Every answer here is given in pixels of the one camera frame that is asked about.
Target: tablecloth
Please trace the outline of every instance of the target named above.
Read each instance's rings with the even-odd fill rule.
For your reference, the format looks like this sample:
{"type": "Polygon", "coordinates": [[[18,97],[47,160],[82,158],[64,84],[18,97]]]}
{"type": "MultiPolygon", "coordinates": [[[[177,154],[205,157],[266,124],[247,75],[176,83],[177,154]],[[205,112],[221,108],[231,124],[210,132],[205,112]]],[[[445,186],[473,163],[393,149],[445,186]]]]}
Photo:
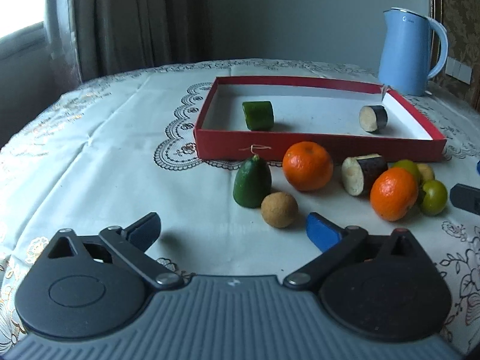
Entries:
{"type": "MultiPolygon", "coordinates": [[[[258,210],[231,198],[237,162],[200,161],[193,127],[216,76],[292,75],[378,82],[351,65],[281,60],[176,64],[108,76],[66,93],[0,152],[0,353],[26,331],[15,312],[22,279],[55,232],[93,235],[157,212],[162,234],[147,254],[183,275],[267,275],[279,280],[319,255],[303,222],[267,226],[258,210]]],[[[433,168],[450,189],[480,187],[480,115],[434,84],[407,96],[447,137],[433,168]]],[[[409,228],[452,292],[442,335],[466,352],[480,338],[480,221],[448,206],[439,216],[378,218],[367,199],[347,195],[338,169],[322,190],[302,194],[271,163],[273,187],[292,193],[305,215],[315,211],[371,234],[409,228]]]]}

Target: gray curtain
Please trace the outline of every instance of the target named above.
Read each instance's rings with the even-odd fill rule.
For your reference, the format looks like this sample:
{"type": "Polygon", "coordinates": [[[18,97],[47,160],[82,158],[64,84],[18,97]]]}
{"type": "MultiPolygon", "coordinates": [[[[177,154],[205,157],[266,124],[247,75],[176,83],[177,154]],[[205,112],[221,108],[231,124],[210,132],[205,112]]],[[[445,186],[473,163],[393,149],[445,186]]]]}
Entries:
{"type": "Polygon", "coordinates": [[[206,0],[46,2],[52,64],[68,89],[109,74],[210,57],[206,0]]]}

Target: wall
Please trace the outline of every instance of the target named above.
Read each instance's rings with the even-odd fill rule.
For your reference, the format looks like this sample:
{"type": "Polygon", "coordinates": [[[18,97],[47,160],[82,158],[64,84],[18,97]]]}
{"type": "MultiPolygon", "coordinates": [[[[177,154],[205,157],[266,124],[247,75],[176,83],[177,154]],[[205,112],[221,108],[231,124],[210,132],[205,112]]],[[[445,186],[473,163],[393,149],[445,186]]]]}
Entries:
{"type": "Polygon", "coordinates": [[[480,0],[443,0],[443,25],[448,33],[448,55],[473,68],[472,82],[467,85],[444,72],[436,81],[450,93],[474,102],[480,76],[480,0]]]}
{"type": "Polygon", "coordinates": [[[352,63],[378,71],[383,10],[428,15],[429,0],[209,0],[215,59],[352,63]]]}
{"type": "Polygon", "coordinates": [[[0,59],[0,148],[59,96],[45,42],[0,59]]]}

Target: red box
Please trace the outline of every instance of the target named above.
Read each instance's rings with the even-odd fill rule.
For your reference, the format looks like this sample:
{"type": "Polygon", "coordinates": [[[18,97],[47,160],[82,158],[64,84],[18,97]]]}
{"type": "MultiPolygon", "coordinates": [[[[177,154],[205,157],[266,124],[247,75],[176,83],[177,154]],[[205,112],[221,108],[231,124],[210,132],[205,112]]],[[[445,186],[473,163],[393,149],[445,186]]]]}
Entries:
{"type": "MultiPolygon", "coordinates": [[[[446,144],[443,134],[395,90],[388,90],[383,99],[381,93],[382,86],[378,84],[338,79],[217,77],[193,130],[198,157],[243,160],[251,156],[246,148],[262,145],[271,148],[260,151],[264,159],[281,161],[292,144],[308,140],[325,147],[336,162],[373,153],[384,156],[388,162],[404,158],[417,162],[440,161],[446,144]],[[244,126],[239,125],[240,101],[266,98],[272,101],[275,122],[278,113],[281,120],[291,121],[292,131],[248,131],[244,119],[244,126]],[[387,127],[392,125],[387,136],[360,131],[358,112],[366,104],[384,104],[387,108],[387,127]],[[309,124],[310,120],[316,120],[317,124],[309,124]]],[[[282,128],[290,126],[280,124],[282,128]]]]}

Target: brown round fruit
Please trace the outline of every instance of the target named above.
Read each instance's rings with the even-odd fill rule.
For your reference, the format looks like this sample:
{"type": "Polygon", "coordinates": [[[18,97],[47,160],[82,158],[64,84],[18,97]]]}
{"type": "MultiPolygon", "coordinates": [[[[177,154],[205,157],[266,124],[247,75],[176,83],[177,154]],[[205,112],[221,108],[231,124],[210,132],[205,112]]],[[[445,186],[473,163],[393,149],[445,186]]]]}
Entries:
{"type": "Polygon", "coordinates": [[[268,225],[284,228],[293,223],[299,207],[295,198],[289,193],[274,192],[265,197],[260,210],[263,220],[268,225]]]}

